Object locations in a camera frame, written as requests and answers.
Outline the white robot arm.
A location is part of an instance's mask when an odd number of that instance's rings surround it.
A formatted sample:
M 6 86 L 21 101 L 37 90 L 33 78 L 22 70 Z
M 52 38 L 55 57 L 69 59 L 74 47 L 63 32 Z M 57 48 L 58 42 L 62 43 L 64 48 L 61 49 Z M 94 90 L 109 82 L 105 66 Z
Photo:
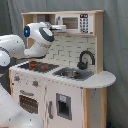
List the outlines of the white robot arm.
M 53 32 L 65 32 L 65 25 L 51 25 L 49 22 L 29 23 L 24 27 L 24 36 L 34 40 L 25 48 L 18 35 L 0 36 L 0 77 L 10 68 L 10 59 L 44 58 L 54 41 Z M 43 128 L 43 119 L 20 107 L 0 84 L 0 127 Z

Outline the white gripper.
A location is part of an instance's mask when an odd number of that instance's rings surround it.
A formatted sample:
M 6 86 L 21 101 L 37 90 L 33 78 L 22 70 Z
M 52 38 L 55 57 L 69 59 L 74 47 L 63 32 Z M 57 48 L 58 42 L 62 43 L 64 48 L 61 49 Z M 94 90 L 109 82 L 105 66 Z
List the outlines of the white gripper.
M 51 31 L 66 32 L 66 25 L 52 25 Z

